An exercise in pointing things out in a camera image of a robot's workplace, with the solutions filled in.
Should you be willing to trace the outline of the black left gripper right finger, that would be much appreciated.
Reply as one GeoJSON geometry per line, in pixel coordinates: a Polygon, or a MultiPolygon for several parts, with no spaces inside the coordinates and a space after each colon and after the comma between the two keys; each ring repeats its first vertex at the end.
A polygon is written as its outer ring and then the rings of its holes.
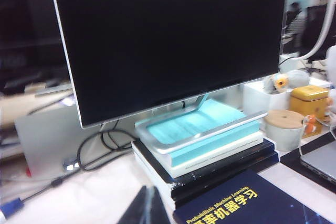
{"type": "Polygon", "coordinates": [[[170,223],[160,193],[156,187],[151,187],[148,190],[148,223],[150,224],[170,223]]]}

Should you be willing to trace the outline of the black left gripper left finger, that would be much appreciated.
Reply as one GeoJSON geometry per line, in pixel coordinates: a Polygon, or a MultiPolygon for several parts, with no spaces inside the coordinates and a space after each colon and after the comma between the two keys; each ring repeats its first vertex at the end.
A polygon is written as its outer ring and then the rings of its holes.
{"type": "Polygon", "coordinates": [[[121,223],[143,223],[143,214],[145,211],[147,187],[142,186],[133,201],[130,203],[123,216],[121,223]]]}

